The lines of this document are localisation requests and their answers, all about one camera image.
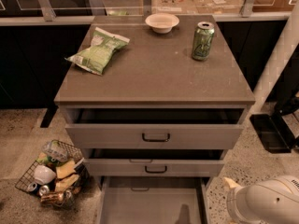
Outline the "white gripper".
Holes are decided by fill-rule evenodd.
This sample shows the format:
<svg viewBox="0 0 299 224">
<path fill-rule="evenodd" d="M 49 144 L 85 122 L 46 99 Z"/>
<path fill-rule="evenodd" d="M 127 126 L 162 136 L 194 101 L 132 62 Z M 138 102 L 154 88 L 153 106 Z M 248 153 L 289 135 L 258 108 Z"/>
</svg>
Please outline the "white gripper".
<svg viewBox="0 0 299 224">
<path fill-rule="evenodd" d="M 224 177 L 222 181 L 227 191 L 226 207 L 232 219 L 231 224 L 245 224 L 245 219 L 241 215 L 237 204 L 237 198 L 240 196 L 244 187 L 240 186 L 233 179 L 228 177 Z"/>
</svg>

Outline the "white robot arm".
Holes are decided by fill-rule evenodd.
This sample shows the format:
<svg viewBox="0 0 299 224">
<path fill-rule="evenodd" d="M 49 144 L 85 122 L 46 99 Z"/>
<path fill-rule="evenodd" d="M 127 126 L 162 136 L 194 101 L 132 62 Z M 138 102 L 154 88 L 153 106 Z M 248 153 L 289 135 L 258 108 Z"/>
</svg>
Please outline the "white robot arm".
<svg viewBox="0 0 299 224">
<path fill-rule="evenodd" d="M 235 224 L 299 224 L 299 179 L 281 175 L 241 186 L 224 177 L 227 211 Z"/>
</svg>

